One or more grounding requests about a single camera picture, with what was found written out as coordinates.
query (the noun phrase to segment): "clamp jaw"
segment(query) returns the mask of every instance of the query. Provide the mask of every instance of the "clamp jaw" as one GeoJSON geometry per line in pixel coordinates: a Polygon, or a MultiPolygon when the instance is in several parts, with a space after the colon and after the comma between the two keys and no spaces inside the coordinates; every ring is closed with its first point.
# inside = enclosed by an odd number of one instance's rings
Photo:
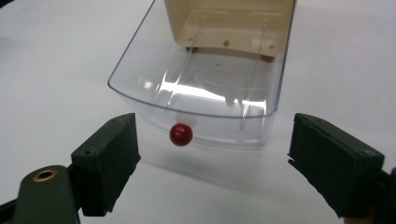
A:
{"type": "Polygon", "coordinates": [[[71,157],[67,168],[27,175],[18,199],[0,206],[0,223],[76,224],[79,208],[88,217],[111,212],[140,161],[134,114],[109,120],[71,157]]]}
{"type": "Polygon", "coordinates": [[[296,114],[289,163],[303,174],[339,217],[396,223],[396,168],[382,171],[385,156],[324,119],[296,114]]]}

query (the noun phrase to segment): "white surface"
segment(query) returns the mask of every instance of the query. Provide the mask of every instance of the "white surface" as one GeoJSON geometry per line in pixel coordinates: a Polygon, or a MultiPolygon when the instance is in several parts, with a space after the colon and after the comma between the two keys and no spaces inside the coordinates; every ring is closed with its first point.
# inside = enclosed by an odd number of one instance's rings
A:
{"type": "MultiPolygon", "coordinates": [[[[17,197],[24,176],[68,165],[70,153],[107,120],[131,112],[106,81],[148,6],[16,0],[0,9],[0,203],[17,197]]],[[[394,0],[300,0],[263,152],[174,148],[139,120],[143,159],[183,150],[170,162],[208,181],[140,162],[114,212],[81,222],[342,223],[287,164],[292,120],[297,112],[326,119],[385,154],[385,171],[396,166],[394,8],[394,0]],[[189,157],[194,150],[201,160],[189,157]]]]}

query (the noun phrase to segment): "clear plastic container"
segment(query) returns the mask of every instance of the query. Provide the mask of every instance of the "clear plastic container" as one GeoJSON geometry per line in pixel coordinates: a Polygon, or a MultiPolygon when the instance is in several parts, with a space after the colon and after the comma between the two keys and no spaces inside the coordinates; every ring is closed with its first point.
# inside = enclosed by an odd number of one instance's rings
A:
{"type": "Polygon", "coordinates": [[[277,110],[295,0],[154,0],[108,85],[153,127],[257,147],[277,110]]]}

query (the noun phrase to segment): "red ball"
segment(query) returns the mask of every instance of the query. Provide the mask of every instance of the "red ball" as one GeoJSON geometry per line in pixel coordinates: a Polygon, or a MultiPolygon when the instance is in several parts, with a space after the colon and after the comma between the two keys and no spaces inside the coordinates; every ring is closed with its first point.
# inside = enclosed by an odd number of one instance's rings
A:
{"type": "Polygon", "coordinates": [[[192,139],[192,129],[189,125],[178,123],[169,132],[172,143],[178,147],[186,146],[192,139]]]}

